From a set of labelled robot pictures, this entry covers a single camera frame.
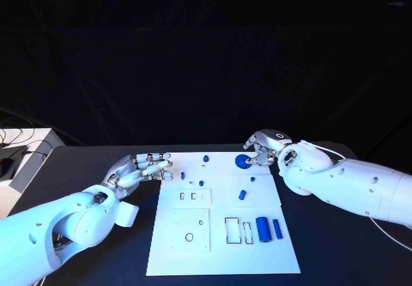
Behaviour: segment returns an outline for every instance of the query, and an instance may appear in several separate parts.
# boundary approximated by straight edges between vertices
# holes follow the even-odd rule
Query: black table
[[[58,147],[12,214],[100,184],[111,165],[127,154],[243,150],[240,144]],[[353,157],[343,145],[335,150]],[[44,285],[411,285],[412,252],[382,234],[368,218],[326,204],[315,195],[292,192],[277,166],[271,171],[302,274],[147,277],[160,190],[160,182],[152,181],[126,199],[140,207],[133,227],[116,225],[103,243],[70,259]],[[404,242],[412,242],[412,232],[404,226],[381,225]]]

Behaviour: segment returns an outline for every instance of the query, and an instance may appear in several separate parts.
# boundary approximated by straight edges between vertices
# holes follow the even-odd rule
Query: black curtain
[[[274,128],[404,167],[384,154],[411,131],[405,2],[3,6],[0,117],[71,145],[241,143]]]

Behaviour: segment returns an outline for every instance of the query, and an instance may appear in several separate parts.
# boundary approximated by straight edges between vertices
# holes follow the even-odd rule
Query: small blue piece
[[[247,164],[247,160],[250,160],[251,157],[245,154],[241,154],[237,156],[235,158],[235,164],[237,166],[241,168],[241,169],[247,169],[247,168],[251,168],[251,165]]]
[[[268,219],[261,216],[257,218],[257,226],[258,226],[258,234],[260,234],[260,242],[268,243],[273,241],[271,231],[268,229]]]
[[[283,239],[283,236],[281,236],[281,228],[280,228],[280,222],[277,221],[277,219],[273,220],[273,225],[276,227],[276,233],[277,233],[277,239]]]
[[[243,189],[240,194],[240,200],[244,201],[247,196],[247,191]]]

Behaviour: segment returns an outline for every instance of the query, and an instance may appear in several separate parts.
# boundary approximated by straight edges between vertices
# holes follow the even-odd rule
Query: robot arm
[[[0,220],[0,282],[31,285],[96,246],[114,224],[133,225],[139,207],[120,201],[142,181],[172,180],[171,154],[126,156],[101,185]],[[62,238],[54,243],[52,234]]]
[[[358,215],[412,225],[412,176],[378,164],[346,159],[333,161],[307,141],[264,129],[244,148],[258,155],[245,164],[280,166],[289,188],[300,195],[315,194],[326,203]]]

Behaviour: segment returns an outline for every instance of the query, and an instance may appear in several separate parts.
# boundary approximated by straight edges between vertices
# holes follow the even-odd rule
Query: small hole
[[[38,240],[34,234],[29,234],[29,239],[34,244],[37,244]]]
[[[186,241],[191,242],[192,240],[194,240],[194,234],[189,233],[189,234],[186,234]]]

